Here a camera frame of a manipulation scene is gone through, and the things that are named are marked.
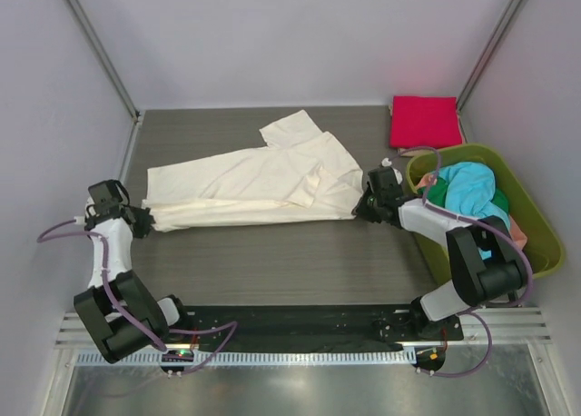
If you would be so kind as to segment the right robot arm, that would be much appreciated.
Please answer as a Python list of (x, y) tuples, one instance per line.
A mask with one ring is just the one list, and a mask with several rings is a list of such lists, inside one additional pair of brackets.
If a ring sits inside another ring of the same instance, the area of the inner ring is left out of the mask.
[(450, 281), (409, 305), (409, 328), (422, 340), (439, 336), (460, 313), (530, 288), (530, 262), (500, 218), (468, 218), (406, 195), (391, 167), (368, 172), (367, 187), (353, 214), (420, 234), (447, 252)]

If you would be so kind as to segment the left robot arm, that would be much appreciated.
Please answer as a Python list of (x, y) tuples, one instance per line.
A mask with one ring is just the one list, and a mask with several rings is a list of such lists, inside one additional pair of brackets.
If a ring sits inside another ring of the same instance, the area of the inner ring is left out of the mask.
[(164, 341), (185, 342), (192, 320), (170, 294), (154, 299), (133, 270), (133, 240), (148, 236), (154, 219), (148, 208), (132, 206), (121, 182), (105, 180), (88, 188), (84, 230), (94, 246), (88, 288), (74, 297), (74, 309), (109, 363)]

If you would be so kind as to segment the cream white t shirt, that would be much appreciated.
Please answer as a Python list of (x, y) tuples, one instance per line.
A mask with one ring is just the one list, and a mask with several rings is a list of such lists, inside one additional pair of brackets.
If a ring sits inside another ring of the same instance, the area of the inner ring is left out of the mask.
[(362, 169), (300, 110), (261, 128), (264, 145), (147, 171), (158, 232), (352, 219)]

